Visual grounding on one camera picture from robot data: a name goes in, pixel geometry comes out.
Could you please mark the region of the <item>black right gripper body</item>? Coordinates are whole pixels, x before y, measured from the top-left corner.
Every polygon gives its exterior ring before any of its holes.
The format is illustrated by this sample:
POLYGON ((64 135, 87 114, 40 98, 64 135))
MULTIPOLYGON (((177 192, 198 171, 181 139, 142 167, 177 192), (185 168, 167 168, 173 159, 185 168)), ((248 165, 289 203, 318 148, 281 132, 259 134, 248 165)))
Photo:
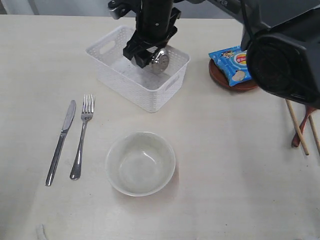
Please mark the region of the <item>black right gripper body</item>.
POLYGON ((172 0, 139 0, 135 32, 127 42, 128 49, 164 48, 178 29, 175 22, 181 11, 172 0))

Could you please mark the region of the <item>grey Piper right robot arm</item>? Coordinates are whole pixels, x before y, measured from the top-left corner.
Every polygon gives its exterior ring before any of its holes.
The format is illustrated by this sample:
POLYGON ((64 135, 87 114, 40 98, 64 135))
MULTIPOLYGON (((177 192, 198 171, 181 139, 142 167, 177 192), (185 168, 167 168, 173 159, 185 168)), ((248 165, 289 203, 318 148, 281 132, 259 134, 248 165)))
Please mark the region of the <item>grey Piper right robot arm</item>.
MULTIPOLYGON (((317 0, 215 0, 243 25, 241 49, 247 69, 264 91, 294 102, 320 106, 320 3, 317 0)), ((152 47, 164 48, 177 32, 180 11, 171 0, 114 0, 118 17, 132 11, 136 29, 123 55, 144 68, 152 47)))

